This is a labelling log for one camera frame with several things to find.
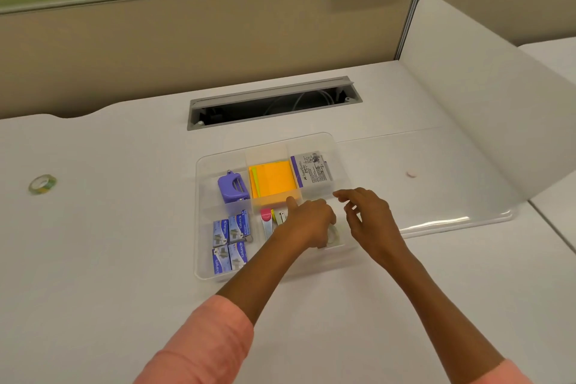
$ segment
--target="adhesive tape roll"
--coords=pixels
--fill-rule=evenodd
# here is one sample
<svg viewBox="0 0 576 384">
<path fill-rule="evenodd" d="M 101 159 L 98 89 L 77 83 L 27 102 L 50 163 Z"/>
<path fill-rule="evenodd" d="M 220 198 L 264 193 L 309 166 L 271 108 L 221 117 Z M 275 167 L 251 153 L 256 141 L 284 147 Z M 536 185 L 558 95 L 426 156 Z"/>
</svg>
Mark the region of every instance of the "adhesive tape roll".
<svg viewBox="0 0 576 384">
<path fill-rule="evenodd" d="M 56 178 L 52 175 L 42 175 L 34 179 L 28 186 L 28 191 L 32 194 L 44 194 L 56 185 Z"/>
</svg>

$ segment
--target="person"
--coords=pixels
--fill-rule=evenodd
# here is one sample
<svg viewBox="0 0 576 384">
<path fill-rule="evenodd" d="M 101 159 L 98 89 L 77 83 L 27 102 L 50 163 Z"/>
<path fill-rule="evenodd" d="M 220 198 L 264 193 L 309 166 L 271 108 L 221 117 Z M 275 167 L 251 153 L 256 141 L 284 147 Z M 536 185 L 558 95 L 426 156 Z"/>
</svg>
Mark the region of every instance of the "person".
<svg viewBox="0 0 576 384">
<path fill-rule="evenodd" d="M 335 191 L 346 203 L 351 234 L 398 283 L 414 306 L 451 384 L 527 384 L 446 297 L 410 252 L 388 203 L 373 191 Z M 230 281 L 200 305 L 144 367 L 134 384 L 234 381 L 252 344 L 254 325 L 291 264 L 307 248 L 326 246 L 336 215 L 323 199 L 298 205 Z"/>
</svg>

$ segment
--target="plastic organizer tray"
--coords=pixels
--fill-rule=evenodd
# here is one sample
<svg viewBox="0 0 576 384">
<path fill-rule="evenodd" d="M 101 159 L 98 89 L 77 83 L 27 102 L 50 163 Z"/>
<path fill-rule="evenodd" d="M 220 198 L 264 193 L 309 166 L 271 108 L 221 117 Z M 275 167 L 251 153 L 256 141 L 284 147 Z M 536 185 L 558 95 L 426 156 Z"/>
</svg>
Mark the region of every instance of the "plastic organizer tray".
<svg viewBox="0 0 576 384">
<path fill-rule="evenodd" d="M 328 163 L 331 181 L 305 186 L 301 189 L 287 191 L 267 197 L 256 197 L 250 189 L 248 168 L 257 164 L 274 161 L 287 161 L 292 155 L 319 152 Z M 250 199 L 225 204 L 218 188 L 218 178 L 232 170 L 240 173 Z M 248 260 L 254 257 L 258 249 L 266 242 L 264 228 L 260 219 L 262 208 L 285 207 L 288 196 L 295 198 L 299 204 L 306 200 L 326 199 L 338 216 L 336 239 L 324 249 L 306 250 L 292 265 L 287 275 L 300 275 L 321 272 L 343 266 L 351 258 L 350 252 L 356 242 L 350 236 L 342 204 L 332 192 L 350 188 L 350 180 L 342 164 L 336 143 L 328 133 L 318 133 L 295 139 L 262 144 L 245 149 L 223 152 L 202 157 L 196 163 L 196 235 L 194 273 L 201 280 L 225 281 L 236 273 L 214 274 L 212 265 L 212 225 L 215 220 L 227 219 L 231 215 L 248 211 L 252 242 L 245 242 Z"/>
</svg>

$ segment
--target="pink shirt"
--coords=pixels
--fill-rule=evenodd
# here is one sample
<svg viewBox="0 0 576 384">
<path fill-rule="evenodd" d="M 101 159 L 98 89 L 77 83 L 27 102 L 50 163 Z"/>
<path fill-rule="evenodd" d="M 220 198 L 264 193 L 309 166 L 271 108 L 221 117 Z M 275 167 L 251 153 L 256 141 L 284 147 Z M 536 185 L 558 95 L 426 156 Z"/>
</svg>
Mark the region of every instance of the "pink shirt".
<svg viewBox="0 0 576 384">
<path fill-rule="evenodd" d="M 134 384 L 229 384 L 248 355 L 254 327 L 230 300 L 212 296 L 190 315 Z M 510 360 L 471 384 L 530 384 Z"/>
</svg>

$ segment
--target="white divider panel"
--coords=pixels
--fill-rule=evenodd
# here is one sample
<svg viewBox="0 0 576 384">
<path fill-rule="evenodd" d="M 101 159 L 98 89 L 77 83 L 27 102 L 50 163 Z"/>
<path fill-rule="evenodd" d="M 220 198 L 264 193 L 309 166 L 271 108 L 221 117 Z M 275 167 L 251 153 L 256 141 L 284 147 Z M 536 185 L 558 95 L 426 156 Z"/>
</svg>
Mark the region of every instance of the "white divider panel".
<svg viewBox="0 0 576 384">
<path fill-rule="evenodd" d="M 442 0 L 420 0 L 400 62 L 530 198 L 576 169 L 576 86 Z"/>
</svg>

